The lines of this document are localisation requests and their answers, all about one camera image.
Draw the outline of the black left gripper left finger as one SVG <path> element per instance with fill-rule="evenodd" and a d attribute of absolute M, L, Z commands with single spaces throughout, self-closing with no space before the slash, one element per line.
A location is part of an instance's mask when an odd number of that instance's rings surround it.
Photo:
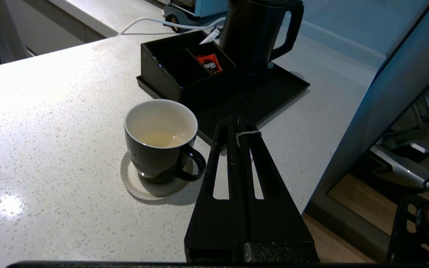
<path fill-rule="evenodd" d="M 242 263 L 246 231 L 245 202 L 241 184 L 241 158 L 235 134 L 235 117 L 222 119 L 216 127 L 207 160 L 204 178 L 196 205 L 184 238 L 184 251 L 188 263 Z M 223 147 L 228 150 L 229 198 L 213 197 L 217 167 Z"/>

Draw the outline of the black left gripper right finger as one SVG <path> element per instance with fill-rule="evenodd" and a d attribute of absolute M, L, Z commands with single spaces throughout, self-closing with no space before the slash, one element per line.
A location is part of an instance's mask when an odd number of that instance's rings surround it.
<path fill-rule="evenodd" d="M 237 118 L 237 146 L 248 236 L 257 243 L 313 243 L 262 134 L 244 117 Z"/>

